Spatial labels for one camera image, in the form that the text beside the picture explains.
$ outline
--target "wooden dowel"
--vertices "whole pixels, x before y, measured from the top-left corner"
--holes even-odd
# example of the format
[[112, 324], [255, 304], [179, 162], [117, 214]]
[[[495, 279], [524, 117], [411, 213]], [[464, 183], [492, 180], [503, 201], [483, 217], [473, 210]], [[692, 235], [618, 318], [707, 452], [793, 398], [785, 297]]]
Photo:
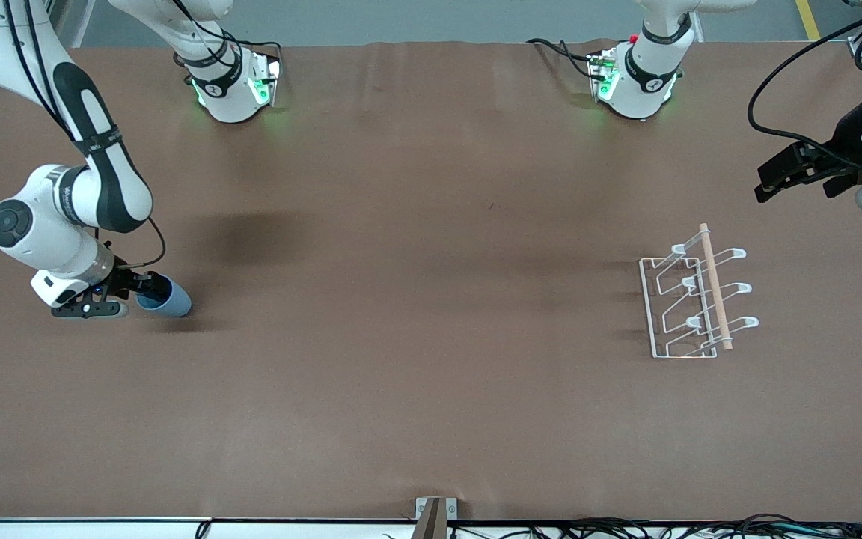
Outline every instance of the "wooden dowel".
[[711, 229], [707, 228], [705, 222], [701, 222], [700, 232], [700, 242], [704, 246], [704, 260], [707, 264], [707, 279], [711, 281], [711, 296], [714, 297], [714, 310], [718, 317], [718, 331], [721, 332], [724, 350], [733, 350], [730, 328], [727, 327], [727, 311], [724, 310], [724, 297], [721, 293], [721, 280], [718, 279], [718, 264], [714, 261], [714, 248], [711, 246]]

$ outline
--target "white wire rack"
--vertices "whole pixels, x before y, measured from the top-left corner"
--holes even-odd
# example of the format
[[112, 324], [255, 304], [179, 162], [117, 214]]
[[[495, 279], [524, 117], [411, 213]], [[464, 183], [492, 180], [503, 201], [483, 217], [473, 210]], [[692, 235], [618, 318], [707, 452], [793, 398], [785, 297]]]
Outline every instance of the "white wire rack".
[[[698, 243], [702, 256], [688, 256]], [[654, 358], [716, 358], [719, 348], [733, 348], [733, 334], [759, 326], [755, 317], [728, 318], [724, 306], [754, 288], [739, 282], [721, 286], [718, 277], [720, 265], [746, 257], [739, 248], [714, 253], [711, 230], [702, 224], [691, 239], [670, 248], [670, 255], [640, 260]]]

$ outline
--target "blue cup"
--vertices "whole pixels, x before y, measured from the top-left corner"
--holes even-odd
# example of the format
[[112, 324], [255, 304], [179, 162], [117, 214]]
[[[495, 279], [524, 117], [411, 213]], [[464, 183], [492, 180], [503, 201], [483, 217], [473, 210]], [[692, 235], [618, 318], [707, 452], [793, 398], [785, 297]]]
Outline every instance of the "blue cup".
[[167, 275], [162, 276], [171, 283], [171, 294], [168, 294], [168, 299], [162, 302], [142, 296], [141, 294], [135, 294], [135, 301], [144, 310], [154, 314], [161, 314], [162, 317], [184, 317], [185, 314], [188, 314], [192, 310], [192, 298], [189, 297], [187, 291], [178, 286], [178, 283], [172, 281], [171, 277]]

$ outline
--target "yellow floor line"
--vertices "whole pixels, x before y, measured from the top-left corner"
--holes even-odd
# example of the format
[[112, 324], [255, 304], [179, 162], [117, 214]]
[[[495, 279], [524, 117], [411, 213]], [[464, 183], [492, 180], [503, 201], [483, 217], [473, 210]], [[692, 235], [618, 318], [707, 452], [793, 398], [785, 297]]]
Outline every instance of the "yellow floor line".
[[810, 3], [807, 0], [794, 1], [797, 2], [797, 11], [800, 11], [800, 20], [804, 23], [804, 30], [807, 31], [807, 39], [811, 41], [820, 40], [820, 31], [817, 30], [817, 21], [813, 19]]

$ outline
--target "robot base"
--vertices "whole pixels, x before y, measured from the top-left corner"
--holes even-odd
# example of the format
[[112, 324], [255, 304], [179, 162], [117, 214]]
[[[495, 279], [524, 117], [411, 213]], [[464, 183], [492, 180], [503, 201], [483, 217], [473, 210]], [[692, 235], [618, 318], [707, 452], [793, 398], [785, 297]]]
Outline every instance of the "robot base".
[[261, 107], [275, 105], [275, 93], [281, 78], [281, 59], [270, 58], [260, 52], [242, 47], [242, 75], [227, 90], [223, 97], [219, 88], [204, 85], [199, 88], [194, 79], [189, 85], [198, 95], [198, 103], [208, 109], [213, 118], [226, 124], [244, 122], [256, 114]]
[[588, 73], [603, 76], [603, 81], [591, 79], [591, 96], [595, 102], [604, 103], [620, 116], [643, 120], [653, 116], [670, 99], [677, 75], [659, 91], [644, 91], [640, 83], [627, 74], [625, 56], [630, 47], [632, 44], [625, 41], [587, 59]]

